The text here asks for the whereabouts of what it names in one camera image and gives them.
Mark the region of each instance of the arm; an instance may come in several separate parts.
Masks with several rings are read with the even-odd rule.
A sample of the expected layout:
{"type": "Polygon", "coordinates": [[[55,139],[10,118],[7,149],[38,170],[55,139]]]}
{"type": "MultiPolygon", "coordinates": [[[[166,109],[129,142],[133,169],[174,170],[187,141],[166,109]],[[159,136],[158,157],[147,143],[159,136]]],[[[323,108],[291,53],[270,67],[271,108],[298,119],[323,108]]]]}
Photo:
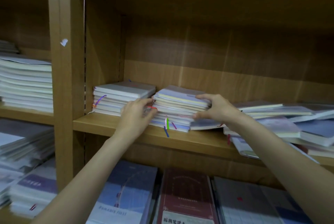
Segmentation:
{"type": "Polygon", "coordinates": [[[212,108],[194,117],[224,122],[251,146],[314,223],[333,223],[334,175],[302,155],[220,95],[198,95],[212,108]]]}
{"type": "Polygon", "coordinates": [[[143,108],[152,99],[129,102],[114,135],[107,139],[76,177],[32,221],[32,224],[85,223],[107,178],[127,148],[144,131],[157,110],[143,117],[143,108]]]}

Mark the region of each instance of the hand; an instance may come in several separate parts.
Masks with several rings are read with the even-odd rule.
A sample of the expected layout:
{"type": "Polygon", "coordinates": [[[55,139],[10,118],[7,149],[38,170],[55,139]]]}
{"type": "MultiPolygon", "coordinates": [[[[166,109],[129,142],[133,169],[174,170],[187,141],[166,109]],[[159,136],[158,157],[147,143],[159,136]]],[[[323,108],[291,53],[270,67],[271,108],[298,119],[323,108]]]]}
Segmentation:
{"type": "Polygon", "coordinates": [[[145,105],[152,102],[152,98],[139,98],[128,102],[121,110],[121,120],[118,123],[115,135],[126,140],[135,141],[158,112],[157,109],[152,109],[144,116],[145,105]]]}
{"type": "Polygon", "coordinates": [[[207,111],[194,114],[194,119],[209,118],[220,123],[231,123],[237,120],[243,113],[235,108],[227,99],[221,95],[202,94],[197,95],[198,99],[207,99],[212,102],[212,107],[207,111]]]}

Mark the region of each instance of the left hand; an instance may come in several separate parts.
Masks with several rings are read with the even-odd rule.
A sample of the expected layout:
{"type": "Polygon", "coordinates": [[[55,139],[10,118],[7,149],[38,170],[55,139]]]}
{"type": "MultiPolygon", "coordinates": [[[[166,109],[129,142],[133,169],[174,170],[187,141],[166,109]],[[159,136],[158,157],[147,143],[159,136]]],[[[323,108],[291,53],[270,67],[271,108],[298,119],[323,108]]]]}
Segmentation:
{"type": "Polygon", "coordinates": [[[157,109],[152,109],[144,116],[144,107],[152,102],[152,98],[139,98],[128,102],[121,110],[121,119],[116,128],[115,135],[122,137],[124,140],[135,141],[158,112],[157,109]]]}

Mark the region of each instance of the dark red book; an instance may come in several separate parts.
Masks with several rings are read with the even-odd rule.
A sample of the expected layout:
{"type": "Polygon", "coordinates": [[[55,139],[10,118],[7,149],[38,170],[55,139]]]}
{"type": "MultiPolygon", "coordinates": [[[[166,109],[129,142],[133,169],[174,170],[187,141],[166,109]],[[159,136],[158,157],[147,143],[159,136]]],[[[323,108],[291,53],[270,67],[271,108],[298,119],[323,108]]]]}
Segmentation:
{"type": "Polygon", "coordinates": [[[209,177],[194,171],[166,169],[157,223],[219,224],[209,177]]]}

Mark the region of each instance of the forearm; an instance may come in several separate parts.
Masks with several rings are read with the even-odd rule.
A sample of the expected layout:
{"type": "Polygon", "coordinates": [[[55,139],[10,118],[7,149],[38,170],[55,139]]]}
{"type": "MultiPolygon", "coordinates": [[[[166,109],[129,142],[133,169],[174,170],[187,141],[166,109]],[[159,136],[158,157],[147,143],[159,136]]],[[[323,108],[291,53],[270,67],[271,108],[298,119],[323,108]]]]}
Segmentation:
{"type": "Polygon", "coordinates": [[[251,117],[228,124],[251,146],[315,223],[332,223],[334,175],[302,155],[251,117]]]}
{"type": "Polygon", "coordinates": [[[32,224],[85,223],[102,188],[132,141],[114,135],[32,224]]]}

